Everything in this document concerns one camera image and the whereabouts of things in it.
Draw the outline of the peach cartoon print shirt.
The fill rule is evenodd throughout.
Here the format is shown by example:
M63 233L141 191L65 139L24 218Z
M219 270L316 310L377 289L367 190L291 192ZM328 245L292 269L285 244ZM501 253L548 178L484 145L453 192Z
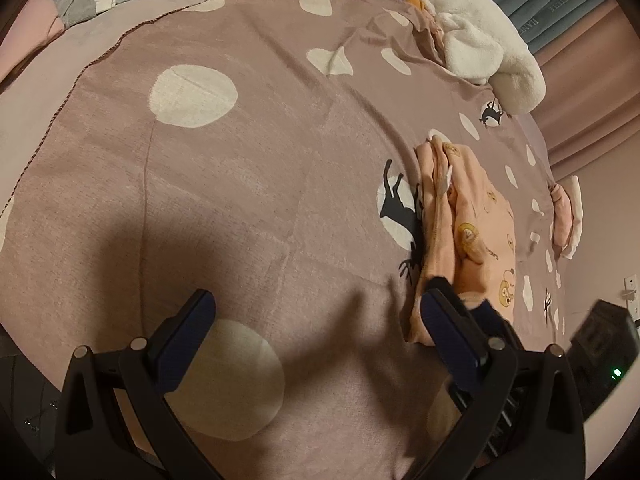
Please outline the peach cartoon print shirt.
M416 148L426 254L406 341L431 347L420 298L432 278L446 278L465 307L487 300L514 320L516 265L514 213L473 151L433 136Z

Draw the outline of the white plush blanket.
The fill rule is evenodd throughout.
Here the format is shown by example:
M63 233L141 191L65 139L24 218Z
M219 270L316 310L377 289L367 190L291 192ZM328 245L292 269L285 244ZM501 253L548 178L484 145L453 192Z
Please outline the white plush blanket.
M492 0L422 0L442 30L446 69L471 84L490 84L511 115L531 112L546 96L536 58Z

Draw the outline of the mauve polka dot blanket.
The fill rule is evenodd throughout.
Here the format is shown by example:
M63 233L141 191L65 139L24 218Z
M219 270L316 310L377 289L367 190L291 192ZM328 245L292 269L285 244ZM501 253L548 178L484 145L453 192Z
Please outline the mauve polka dot blanket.
M564 332L546 164L398 0L209 0L58 40L70 82L3 191L1 322L61 385L199 288L216 322L168 396L229 479L399 479L454 424L410 313L430 241L417 148L526 348Z

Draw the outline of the white wall power strip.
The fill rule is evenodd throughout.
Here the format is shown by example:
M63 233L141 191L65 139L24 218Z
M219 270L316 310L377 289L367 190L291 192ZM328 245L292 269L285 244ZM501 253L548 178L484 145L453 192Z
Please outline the white wall power strip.
M624 290L622 297L625 300L626 307L634 321L640 318L640 295L639 281L636 274L629 275L624 278Z

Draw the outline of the folded pink white clothes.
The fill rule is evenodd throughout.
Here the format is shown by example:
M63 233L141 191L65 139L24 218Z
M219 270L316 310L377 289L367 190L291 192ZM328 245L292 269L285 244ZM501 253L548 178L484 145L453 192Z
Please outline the folded pink white clothes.
M565 184L555 183L549 192L553 204L552 244L562 258L572 260L584 230L584 205L578 175L572 174Z

